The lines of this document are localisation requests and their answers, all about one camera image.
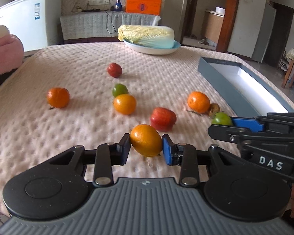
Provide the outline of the green tomato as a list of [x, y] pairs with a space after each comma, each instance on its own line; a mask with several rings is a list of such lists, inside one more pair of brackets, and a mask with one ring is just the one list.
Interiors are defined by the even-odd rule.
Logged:
[[233, 126], [231, 118], [224, 112], [215, 113], [211, 119], [211, 123], [216, 125]]

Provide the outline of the brown longan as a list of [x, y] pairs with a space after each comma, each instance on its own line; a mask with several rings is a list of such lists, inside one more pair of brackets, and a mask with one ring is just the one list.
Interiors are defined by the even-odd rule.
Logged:
[[213, 117], [216, 113], [220, 112], [220, 107], [217, 103], [212, 103], [208, 109], [209, 117]]

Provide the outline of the orange tangerine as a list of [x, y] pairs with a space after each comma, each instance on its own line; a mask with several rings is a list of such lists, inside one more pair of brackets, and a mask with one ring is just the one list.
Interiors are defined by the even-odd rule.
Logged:
[[203, 114], [210, 108], [210, 99], [202, 92], [194, 91], [187, 98], [187, 105], [193, 111]]
[[51, 88], [46, 96], [47, 102], [54, 108], [65, 108], [70, 101], [70, 94], [66, 88]]

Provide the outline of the red apple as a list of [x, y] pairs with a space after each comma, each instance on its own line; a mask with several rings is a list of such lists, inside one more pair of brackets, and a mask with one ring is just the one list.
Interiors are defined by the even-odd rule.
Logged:
[[150, 125], [161, 132], [168, 132], [172, 130], [177, 121], [176, 114], [166, 108], [156, 107], [154, 108], [150, 116]]

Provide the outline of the large yellow-orange citrus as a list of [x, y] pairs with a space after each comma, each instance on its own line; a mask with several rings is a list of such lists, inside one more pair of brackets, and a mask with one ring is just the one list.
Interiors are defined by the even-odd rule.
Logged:
[[151, 158], [162, 151], [162, 139], [150, 125], [140, 124], [131, 131], [131, 144], [142, 156]]

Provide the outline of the wooden kitchen cabinet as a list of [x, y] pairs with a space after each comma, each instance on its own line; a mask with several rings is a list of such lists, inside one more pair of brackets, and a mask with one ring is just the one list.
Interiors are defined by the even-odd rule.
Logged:
[[202, 26], [203, 37], [214, 43], [218, 43], [223, 20], [224, 15], [213, 11], [205, 11]]

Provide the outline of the long grey gift box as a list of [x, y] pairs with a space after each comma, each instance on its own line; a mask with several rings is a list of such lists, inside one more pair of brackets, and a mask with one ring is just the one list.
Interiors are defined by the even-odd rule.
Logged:
[[276, 90], [241, 63], [201, 57], [198, 71], [239, 117], [294, 112]]

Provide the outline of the wooden side table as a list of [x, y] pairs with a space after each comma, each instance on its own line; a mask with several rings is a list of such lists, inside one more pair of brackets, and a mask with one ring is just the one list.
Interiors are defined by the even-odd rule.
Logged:
[[289, 67], [283, 79], [283, 83], [281, 85], [282, 88], [285, 88], [287, 83], [289, 83], [289, 87], [291, 88], [294, 85], [294, 49], [290, 49], [286, 53], [286, 58], [289, 60]]

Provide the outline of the grey refrigerator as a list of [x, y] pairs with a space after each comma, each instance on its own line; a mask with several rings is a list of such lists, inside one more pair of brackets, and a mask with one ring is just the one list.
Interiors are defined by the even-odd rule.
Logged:
[[266, 4], [263, 13], [263, 19], [258, 35], [258, 39], [255, 45], [255, 49], [252, 55], [252, 59], [259, 63], [263, 62], [265, 53], [267, 51], [270, 37], [273, 30], [273, 25], [276, 17], [276, 9], [271, 5]]

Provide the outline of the pink textured tablecloth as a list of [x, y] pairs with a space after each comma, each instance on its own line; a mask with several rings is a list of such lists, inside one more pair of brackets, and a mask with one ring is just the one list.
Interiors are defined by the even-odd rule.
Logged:
[[[234, 112], [198, 72], [201, 57], [235, 61], [221, 52], [181, 47], [166, 56], [135, 52], [120, 42], [50, 46], [28, 58], [0, 87], [0, 212], [4, 185], [17, 174], [73, 147], [95, 149], [118, 142], [139, 124], [148, 124], [155, 107], [172, 110], [177, 121], [171, 139], [206, 150], [210, 118], [189, 112], [191, 92], [205, 93], [228, 115]], [[122, 67], [113, 78], [110, 63]], [[136, 110], [122, 115], [113, 107], [112, 90], [123, 84], [136, 99]], [[65, 108], [54, 108], [46, 96], [51, 88], [66, 88]]]

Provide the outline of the light blue plate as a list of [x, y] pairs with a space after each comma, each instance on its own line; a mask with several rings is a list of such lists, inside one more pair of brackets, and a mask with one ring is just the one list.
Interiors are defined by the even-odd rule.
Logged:
[[140, 46], [137, 44], [130, 43], [126, 40], [124, 40], [123, 42], [124, 42], [125, 46], [127, 46], [131, 50], [134, 50], [136, 52], [140, 52], [143, 54], [148, 54], [148, 55], [168, 55], [168, 54], [174, 53], [175, 51], [177, 51], [181, 47], [181, 44], [178, 41], [174, 41], [173, 47], [169, 48], [169, 49]]

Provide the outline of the small red fruit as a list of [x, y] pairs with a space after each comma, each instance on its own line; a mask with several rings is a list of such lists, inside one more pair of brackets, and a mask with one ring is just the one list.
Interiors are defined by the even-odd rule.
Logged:
[[117, 64], [117, 63], [110, 63], [107, 67], [107, 72], [110, 76], [112, 76], [113, 78], [119, 78], [122, 73], [122, 67]]

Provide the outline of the pink plush toy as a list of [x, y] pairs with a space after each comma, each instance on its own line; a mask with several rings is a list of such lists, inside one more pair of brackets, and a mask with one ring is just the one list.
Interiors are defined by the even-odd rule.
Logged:
[[0, 75], [19, 68], [23, 63], [24, 47], [21, 40], [0, 25]]

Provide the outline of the grey cloth covered cabinet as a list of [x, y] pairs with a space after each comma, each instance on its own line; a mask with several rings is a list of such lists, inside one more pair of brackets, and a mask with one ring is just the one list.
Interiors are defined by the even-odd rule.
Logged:
[[121, 25], [158, 25], [158, 15], [126, 12], [80, 12], [60, 17], [64, 40], [117, 37]]

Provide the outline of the white chest freezer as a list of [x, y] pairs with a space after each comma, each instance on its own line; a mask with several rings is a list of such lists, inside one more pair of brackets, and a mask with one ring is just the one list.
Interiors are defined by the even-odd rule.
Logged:
[[25, 52], [61, 42], [61, 0], [14, 0], [0, 7], [0, 25], [17, 36]]

